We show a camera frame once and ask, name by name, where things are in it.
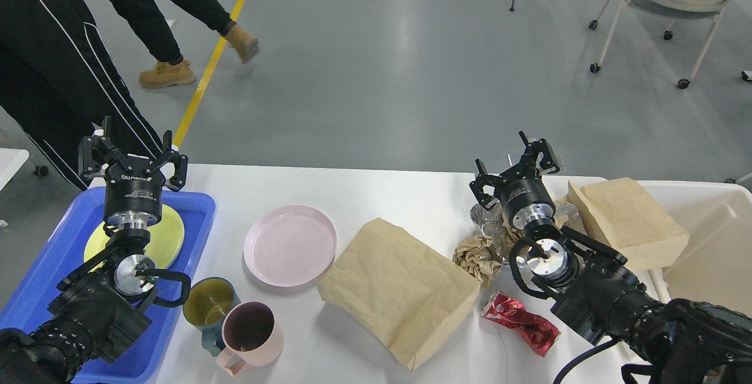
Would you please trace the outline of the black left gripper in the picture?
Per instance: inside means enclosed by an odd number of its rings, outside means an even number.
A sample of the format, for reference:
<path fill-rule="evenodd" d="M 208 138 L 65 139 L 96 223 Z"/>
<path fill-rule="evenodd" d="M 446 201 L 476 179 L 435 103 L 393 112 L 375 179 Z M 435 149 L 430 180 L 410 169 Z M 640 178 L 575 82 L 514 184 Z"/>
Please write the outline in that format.
<path fill-rule="evenodd" d="M 180 191 L 186 185 L 189 159 L 173 145 L 173 132 L 162 135 L 162 154 L 155 161 L 147 157 L 127 157 L 110 136 L 111 117 L 106 116 L 90 136 L 79 144 L 78 176 L 81 180 L 105 179 L 103 221 L 116 227 L 137 219 L 145 226 L 162 220 L 162 186 Z M 173 173 L 165 178 L 164 165 Z"/>

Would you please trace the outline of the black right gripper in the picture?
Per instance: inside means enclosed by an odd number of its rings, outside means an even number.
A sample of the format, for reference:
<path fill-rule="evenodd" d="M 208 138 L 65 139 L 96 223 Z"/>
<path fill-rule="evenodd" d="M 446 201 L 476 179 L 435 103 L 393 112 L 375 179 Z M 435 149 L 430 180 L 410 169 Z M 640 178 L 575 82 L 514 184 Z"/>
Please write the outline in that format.
<path fill-rule="evenodd" d="M 511 177 L 489 174 L 484 163 L 475 159 L 477 173 L 470 189 L 484 210 L 501 202 L 505 218 L 516 230 L 556 231 L 556 208 L 542 177 L 560 173 L 560 162 L 547 140 L 530 140 L 524 132 L 519 137 L 525 149 L 511 167 Z"/>

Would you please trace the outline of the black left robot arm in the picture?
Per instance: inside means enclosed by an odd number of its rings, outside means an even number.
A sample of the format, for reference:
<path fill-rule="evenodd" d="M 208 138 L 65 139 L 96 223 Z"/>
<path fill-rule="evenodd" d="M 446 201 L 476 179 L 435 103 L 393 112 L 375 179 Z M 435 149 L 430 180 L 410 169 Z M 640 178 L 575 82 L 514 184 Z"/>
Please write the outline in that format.
<path fill-rule="evenodd" d="M 32 333 L 2 329 L 3 383 L 69 383 L 91 359 L 113 362 L 151 324 L 150 305 L 175 308 L 190 296 L 184 272 L 161 269 L 145 255 L 148 226 L 162 219 L 162 189 L 180 191 L 188 158 L 162 137 L 159 157 L 121 151 L 110 117 L 79 146 L 78 175 L 105 179 L 102 251 L 62 279 L 49 304 L 53 315 Z"/>

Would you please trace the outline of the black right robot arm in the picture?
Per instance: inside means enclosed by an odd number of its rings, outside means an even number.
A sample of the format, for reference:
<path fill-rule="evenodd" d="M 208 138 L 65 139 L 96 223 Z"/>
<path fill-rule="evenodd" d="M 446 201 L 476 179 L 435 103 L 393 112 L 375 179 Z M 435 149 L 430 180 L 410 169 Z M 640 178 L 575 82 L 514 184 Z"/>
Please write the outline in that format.
<path fill-rule="evenodd" d="M 556 375 L 566 375 L 591 356 L 628 344 L 643 363 L 621 368 L 624 382 L 636 375 L 651 383 L 749 383 L 750 318 L 724 306 L 682 298 L 662 303 L 626 268 L 627 258 L 567 226 L 558 227 L 545 172 L 560 168 L 548 141 L 519 137 L 519 161 L 489 174 L 481 160 L 470 188 L 484 210 L 496 206 L 523 234 L 507 257 L 511 276 L 525 294 L 554 301 L 551 312 L 592 348 Z"/>

